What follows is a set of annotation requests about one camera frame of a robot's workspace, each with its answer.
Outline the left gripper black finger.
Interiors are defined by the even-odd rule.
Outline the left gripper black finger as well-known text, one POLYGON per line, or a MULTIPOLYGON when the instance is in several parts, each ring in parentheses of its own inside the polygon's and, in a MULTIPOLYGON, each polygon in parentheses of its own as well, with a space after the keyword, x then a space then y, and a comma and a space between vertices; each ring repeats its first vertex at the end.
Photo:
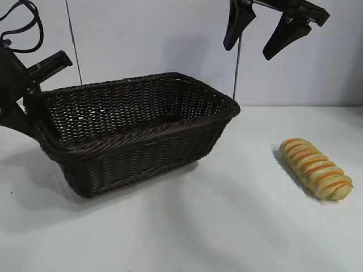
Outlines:
POLYGON ((26 93, 26 112, 33 122, 50 133, 54 132, 54 123, 50 110, 43 99, 41 89, 29 89, 26 93))
POLYGON ((50 133, 47 129, 33 122, 27 114, 26 108, 24 111, 17 103, 11 104, 8 108, 1 108, 1 126, 20 132, 36 140, 46 150, 57 150, 56 124, 54 123, 54 132, 50 133))

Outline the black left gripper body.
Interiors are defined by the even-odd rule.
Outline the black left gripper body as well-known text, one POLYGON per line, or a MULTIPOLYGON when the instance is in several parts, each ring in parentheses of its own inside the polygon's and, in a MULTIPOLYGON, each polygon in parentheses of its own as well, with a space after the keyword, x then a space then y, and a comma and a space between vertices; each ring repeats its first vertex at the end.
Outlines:
MULTIPOLYGON (((8 108, 23 98, 29 89, 41 89, 40 84, 72 65, 68 55, 60 50, 27 68, 14 54, 14 50, 1 46, 1 108, 8 108)), ((69 93, 59 89, 43 92, 50 112, 66 113, 72 109, 69 93)))

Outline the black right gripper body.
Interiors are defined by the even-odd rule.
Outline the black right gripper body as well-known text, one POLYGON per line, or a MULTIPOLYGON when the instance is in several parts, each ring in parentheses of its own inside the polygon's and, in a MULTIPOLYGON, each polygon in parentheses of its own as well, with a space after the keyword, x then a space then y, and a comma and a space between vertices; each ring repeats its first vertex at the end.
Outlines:
POLYGON ((260 0, 254 3, 269 7, 287 14, 289 17, 300 17, 322 27, 330 14, 322 7, 303 0, 260 0))

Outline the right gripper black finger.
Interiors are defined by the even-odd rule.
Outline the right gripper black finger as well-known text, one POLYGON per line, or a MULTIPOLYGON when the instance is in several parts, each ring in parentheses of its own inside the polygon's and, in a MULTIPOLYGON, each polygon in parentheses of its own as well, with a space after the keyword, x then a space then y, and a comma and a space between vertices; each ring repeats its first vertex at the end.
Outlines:
POLYGON ((309 20, 300 16, 282 14, 279 23, 263 49, 266 60, 271 60, 276 54, 296 40, 310 33, 309 20))
POLYGON ((256 18, 253 1, 230 0, 229 19, 223 45, 231 51, 245 28, 256 18))

